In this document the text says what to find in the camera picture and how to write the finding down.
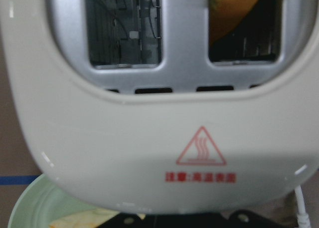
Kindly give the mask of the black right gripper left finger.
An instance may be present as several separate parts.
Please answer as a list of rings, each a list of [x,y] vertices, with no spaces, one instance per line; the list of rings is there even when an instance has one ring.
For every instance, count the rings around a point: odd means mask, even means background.
[[[149,228],[150,223],[145,214],[118,213],[97,228]]]

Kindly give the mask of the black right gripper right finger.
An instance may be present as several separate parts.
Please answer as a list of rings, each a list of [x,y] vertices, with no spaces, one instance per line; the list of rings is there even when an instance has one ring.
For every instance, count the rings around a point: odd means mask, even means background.
[[[235,210],[225,217],[229,228],[297,228],[297,221],[283,224],[249,210]]]

